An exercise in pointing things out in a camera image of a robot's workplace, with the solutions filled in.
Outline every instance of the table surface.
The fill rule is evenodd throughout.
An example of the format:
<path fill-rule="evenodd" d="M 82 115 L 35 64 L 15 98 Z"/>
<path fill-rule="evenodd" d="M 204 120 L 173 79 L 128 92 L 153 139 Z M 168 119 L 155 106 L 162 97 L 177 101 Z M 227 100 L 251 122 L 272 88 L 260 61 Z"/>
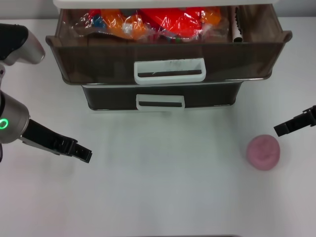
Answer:
<path fill-rule="evenodd" d="M 93 151 L 86 164 L 21 141 L 4 145 L 2 237 L 315 235 L 316 129 L 278 138 L 271 171 L 248 164 L 245 149 L 316 104 L 316 18 L 280 18 L 293 39 L 272 77 L 243 83 L 233 106 L 175 114 L 94 114 L 45 43 L 56 20 L 1 22 L 25 25 L 46 51 L 39 65 L 6 67 L 2 90 Z"/>

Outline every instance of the plastic bag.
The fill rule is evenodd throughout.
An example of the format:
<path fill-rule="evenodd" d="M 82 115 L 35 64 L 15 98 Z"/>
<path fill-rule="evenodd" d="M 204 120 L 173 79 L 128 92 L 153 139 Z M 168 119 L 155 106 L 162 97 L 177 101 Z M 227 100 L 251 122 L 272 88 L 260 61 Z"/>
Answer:
<path fill-rule="evenodd" d="M 149 42 L 162 38 L 188 42 L 226 37 L 228 28 L 228 19 L 220 7 L 91 9 L 74 27 L 78 36 L 102 33 Z"/>

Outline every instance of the plastic drawer unit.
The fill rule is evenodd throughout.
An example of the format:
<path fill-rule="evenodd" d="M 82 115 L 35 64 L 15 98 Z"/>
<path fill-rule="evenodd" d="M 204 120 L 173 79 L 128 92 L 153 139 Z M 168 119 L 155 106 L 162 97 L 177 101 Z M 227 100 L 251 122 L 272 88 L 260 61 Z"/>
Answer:
<path fill-rule="evenodd" d="M 268 0 L 56 0 L 61 8 L 54 36 L 46 42 L 67 84 L 81 85 L 93 110 L 177 111 L 232 105 L 244 81 L 270 77 L 292 33 L 284 31 Z M 234 42 L 230 5 L 238 6 L 242 41 Z M 77 24 L 91 9 L 221 5 L 229 19 L 224 37 L 141 42 L 84 30 Z"/>

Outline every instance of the orange toy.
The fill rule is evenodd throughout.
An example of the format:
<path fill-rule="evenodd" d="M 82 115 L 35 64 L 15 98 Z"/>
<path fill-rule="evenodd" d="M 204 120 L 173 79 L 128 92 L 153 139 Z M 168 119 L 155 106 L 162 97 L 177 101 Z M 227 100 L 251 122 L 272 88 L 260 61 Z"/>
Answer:
<path fill-rule="evenodd" d="M 101 9 L 101 15 L 111 34 L 127 40 L 139 40 L 147 29 L 140 15 L 123 16 L 119 9 Z"/>
<path fill-rule="evenodd" d="M 204 7 L 201 11 L 201 19 L 200 21 L 205 24 L 211 24 L 216 26 L 220 23 L 221 17 L 221 9 L 216 6 Z"/>

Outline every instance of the paper roll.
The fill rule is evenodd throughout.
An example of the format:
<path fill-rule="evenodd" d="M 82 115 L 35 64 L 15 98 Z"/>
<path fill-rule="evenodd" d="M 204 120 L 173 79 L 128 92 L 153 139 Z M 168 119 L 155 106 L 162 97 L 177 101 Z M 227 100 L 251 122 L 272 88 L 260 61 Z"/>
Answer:
<path fill-rule="evenodd" d="M 231 22 L 233 42 L 242 42 L 242 29 L 240 27 L 240 11 L 239 6 L 231 6 Z"/>

